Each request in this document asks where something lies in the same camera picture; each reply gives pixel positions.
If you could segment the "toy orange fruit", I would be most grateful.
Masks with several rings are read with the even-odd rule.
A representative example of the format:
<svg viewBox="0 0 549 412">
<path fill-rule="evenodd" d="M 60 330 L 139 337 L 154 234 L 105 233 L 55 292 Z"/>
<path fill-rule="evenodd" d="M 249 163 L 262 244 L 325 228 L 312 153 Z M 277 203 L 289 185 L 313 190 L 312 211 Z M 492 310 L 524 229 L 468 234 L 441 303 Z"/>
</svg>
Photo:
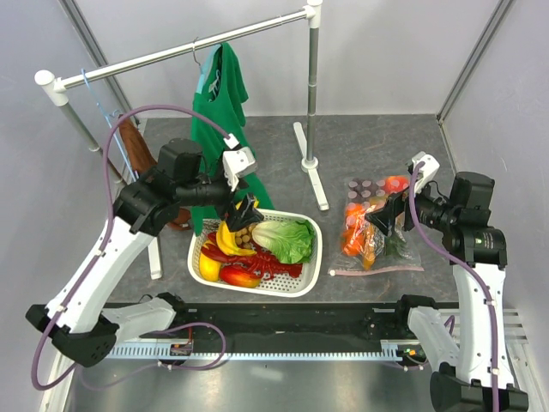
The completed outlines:
<svg viewBox="0 0 549 412">
<path fill-rule="evenodd" d="M 364 220 L 367 208 L 362 203 L 349 203 L 345 208 L 345 217 L 356 221 Z"/>
</svg>

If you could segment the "orange toy ginger root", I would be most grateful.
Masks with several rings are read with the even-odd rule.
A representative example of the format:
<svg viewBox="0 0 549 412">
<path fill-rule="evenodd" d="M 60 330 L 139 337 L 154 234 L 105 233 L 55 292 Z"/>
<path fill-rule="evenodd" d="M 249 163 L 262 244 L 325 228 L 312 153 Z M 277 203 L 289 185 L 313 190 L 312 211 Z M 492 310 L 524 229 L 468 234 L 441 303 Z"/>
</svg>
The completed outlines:
<svg viewBox="0 0 549 412">
<path fill-rule="evenodd" d="M 364 270 L 370 270 L 374 265 L 377 255 L 383 249 L 383 236 L 370 225 L 365 229 L 365 251 L 362 254 L 362 266 Z"/>
</svg>

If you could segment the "clear pink zip top bag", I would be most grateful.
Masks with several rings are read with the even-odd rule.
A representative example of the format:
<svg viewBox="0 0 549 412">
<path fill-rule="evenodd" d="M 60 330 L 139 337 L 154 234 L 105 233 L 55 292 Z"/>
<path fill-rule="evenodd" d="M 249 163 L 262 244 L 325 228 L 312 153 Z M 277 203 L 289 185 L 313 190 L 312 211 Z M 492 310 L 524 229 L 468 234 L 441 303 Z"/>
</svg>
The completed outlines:
<svg viewBox="0 0 549 412">
<path fill-rule="evenodd" d="M 343 226 L 328 273 L 330 276 L 370 276 L 394 271 L 424 270 L 419 252 L 403 232 L 399 215 L 391 235 L 384 235 L 365 219 L 382 208 L 390 194 L 408 187 L 408 178 L 393 175 L 380 179 L 351 178 L 346 183 Z"/>
</svg>

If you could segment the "orange toy pumpkin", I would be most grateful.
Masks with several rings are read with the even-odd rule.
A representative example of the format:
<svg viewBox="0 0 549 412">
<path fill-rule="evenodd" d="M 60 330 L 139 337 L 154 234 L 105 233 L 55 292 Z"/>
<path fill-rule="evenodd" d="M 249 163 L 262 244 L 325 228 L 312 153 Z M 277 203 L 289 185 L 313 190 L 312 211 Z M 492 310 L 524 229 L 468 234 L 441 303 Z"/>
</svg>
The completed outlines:
<svg viewBox="0 0 549 412">
<path fill-rule="evenodd" d="M 362 255 L 365 251 L 365 230 L 358 226 L 348 228 L 341 236 L 341 251 L 349 257 Z"/>
</svg>

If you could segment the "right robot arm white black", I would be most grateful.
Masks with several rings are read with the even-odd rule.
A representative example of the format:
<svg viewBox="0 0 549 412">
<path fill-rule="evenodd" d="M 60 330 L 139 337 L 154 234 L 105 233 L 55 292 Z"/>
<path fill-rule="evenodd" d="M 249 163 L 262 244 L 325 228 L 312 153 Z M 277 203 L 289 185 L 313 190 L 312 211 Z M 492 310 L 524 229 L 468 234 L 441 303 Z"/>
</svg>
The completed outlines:
<svg viewBox="0 0 549 412">
<path fill-rule="evenodd" d="M 489 225 L 494 179 L 459 172 L 449 197 L 435 198 L 419 181 L 426 166 L 410 167 L 407 189 L 392 194 L 367 220 L 383 233 L 399 214 L 424 242 L 447 259 L 458 291 L 460 333 L 454 339 L 434 299 L 403 295 L 395 332 L 416 336 L 432 369 L 436 411 L 526 411 L 528 394 L 516 387 L 505 347 L 503 289 L 507 243 Z"/>
</svg>

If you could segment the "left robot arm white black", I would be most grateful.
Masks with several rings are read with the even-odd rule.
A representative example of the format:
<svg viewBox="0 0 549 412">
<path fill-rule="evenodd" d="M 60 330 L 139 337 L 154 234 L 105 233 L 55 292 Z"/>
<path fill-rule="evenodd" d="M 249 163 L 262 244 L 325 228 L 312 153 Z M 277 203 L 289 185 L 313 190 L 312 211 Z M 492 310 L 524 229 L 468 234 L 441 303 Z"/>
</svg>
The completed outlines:
<svg viewBox="0 0 549 412">
<path fill-rule="evenodd" d="M 161 147 L 155 166 L 119 192 L 104 231 L 81 267 L 48 304 L 27 311 L 29 323 L 61 354 L 92 367 L 119 342 L 161 331 L 179 337 L 187 331 L 188 317 L 178 310 L 180 300 L 172 294 L 118 309 L 106 308 L 106 301 L 136 257 L 182 208 L 212 206 L 233 232 L 262 220 L 251 195 L 240 203 L 234 199 L 243 178 L 256 170 L 256 159 L 235 136 L 226 144 L 215 175 L 202 178 L 201 145 L 174 139 Z"/>
</svg>

